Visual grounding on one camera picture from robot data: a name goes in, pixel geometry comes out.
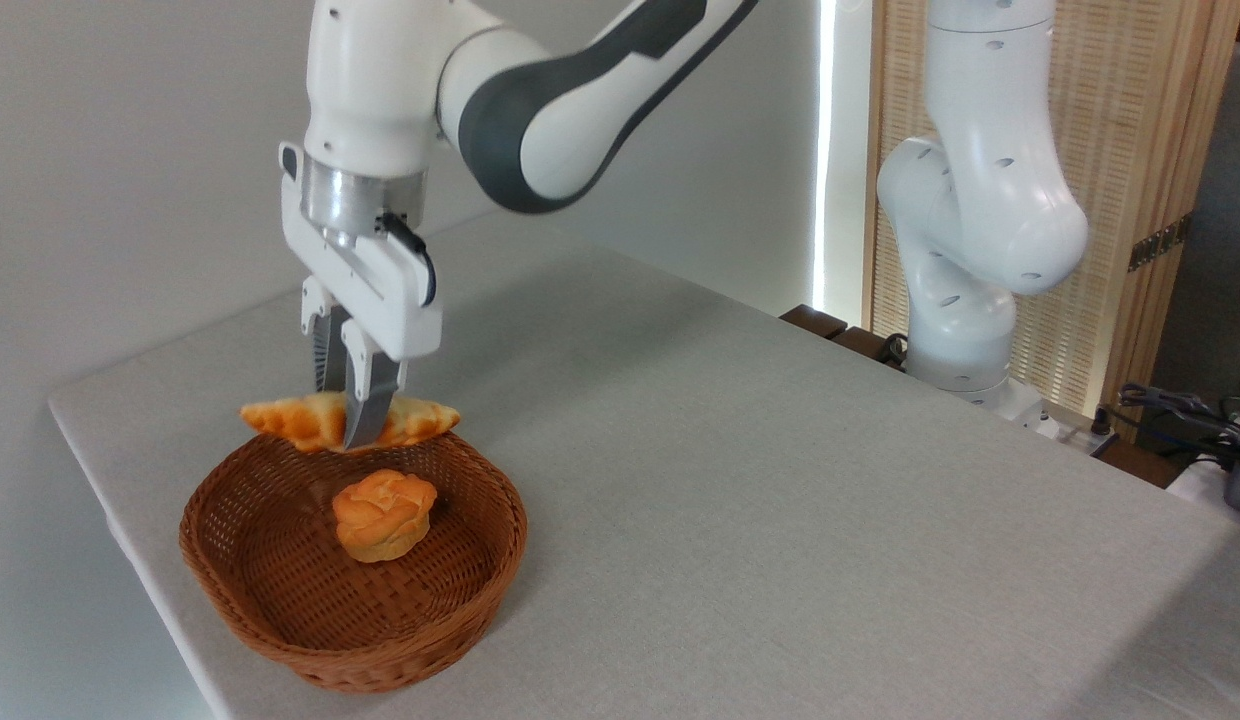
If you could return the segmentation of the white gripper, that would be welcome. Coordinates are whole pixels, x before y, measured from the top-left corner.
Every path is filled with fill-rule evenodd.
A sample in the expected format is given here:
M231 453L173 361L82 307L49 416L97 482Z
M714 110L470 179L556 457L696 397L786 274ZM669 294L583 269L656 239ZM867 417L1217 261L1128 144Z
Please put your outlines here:
M361 234L342 247L303 214L304 151L280 145L281 232L309 278L301 331L312 341L317 392L345 392L343 449L374 445L401 388L402 359L441 346L441 296L427 304L432 270L405 243Z

